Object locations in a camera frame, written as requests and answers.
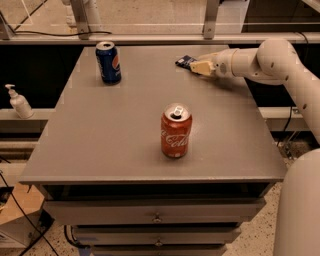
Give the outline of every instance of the pull tab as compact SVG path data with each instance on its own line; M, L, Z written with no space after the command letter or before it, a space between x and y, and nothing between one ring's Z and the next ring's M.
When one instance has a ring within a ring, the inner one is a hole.
M175 116L182 116L182 112L183 112L183 107L177 106L176 109L174 110L173 114Z

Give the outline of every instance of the coca-cola can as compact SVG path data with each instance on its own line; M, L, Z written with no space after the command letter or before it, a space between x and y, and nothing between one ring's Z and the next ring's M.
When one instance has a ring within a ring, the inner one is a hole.
M161 117L161 149L169 157L179 158L188 151L192 115L181 103L168 105Z

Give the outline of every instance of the coca-cola logo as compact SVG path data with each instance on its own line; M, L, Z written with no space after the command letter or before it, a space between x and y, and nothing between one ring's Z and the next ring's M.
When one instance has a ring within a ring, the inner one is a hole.
M161 136L172 147L181 147L188 144L189 134L174 134L170 135L165 130L161 130Z

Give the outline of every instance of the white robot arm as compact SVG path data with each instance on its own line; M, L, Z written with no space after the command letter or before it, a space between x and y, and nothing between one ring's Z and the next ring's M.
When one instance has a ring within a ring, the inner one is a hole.
M67 8L67 23L69 26L75 26L75 18L72 11L71 0L61 0L62 3ZM97 1L96 0L83 0L83 4L85 7L88 25L91 31L104 31L104 27L102 25L100 14L98 11Z
M320 81L286 40L269 39L256 49L228 49L200 56L191 71L215 77L246 77L283 84L320 143ZM274 256L320 255L320 149L301 156L282 186Z
M191 71L206 76L246 77L255 82L283 84L320 144L320 81L284 39L268 39L259 48L227 49L199 57Z

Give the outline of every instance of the soap dispenser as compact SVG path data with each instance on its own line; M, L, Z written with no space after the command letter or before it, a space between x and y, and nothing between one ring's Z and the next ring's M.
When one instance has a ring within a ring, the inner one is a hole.
M14 86L15 85L13 84L5 85L5 87L9 90L9 95L11 97L10 104L16 110L20 118L27 119L33 115L32 108L23 95L18 94L14 89L12 89Z

